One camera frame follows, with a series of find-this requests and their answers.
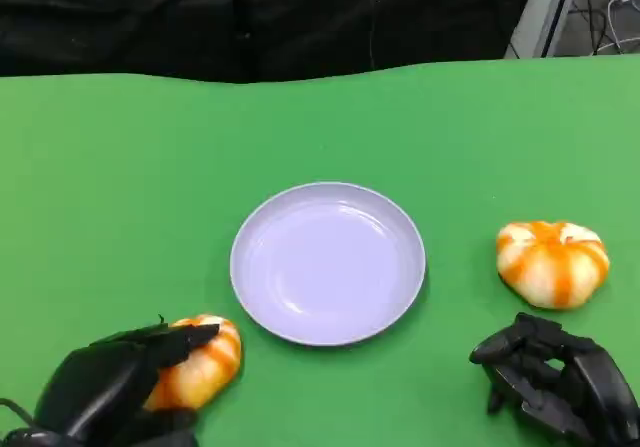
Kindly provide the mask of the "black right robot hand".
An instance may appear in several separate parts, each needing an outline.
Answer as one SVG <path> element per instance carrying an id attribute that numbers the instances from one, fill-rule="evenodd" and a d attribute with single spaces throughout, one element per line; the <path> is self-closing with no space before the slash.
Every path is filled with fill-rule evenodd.
<path id="1" fill-rule="evenodd" d="M 520 312 L 479 343 L 487 413 L 506 405 L 525 422 L 576 446 L 637 446 L 639 404 L 606 349 L 561 324 Z"/>

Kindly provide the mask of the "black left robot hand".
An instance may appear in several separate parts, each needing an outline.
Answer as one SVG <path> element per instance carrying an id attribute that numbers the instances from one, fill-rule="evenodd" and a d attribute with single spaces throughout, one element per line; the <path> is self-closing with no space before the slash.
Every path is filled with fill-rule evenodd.
<path id="1" fill-rule="evenodd" d="M 220 325 L 167 323 L 123 331 L 70 352 L 34 412 L 37 446 L 193 446 L 193 407 L 151 413 L 144 404 L 163 369 L 219 336 Z"/>

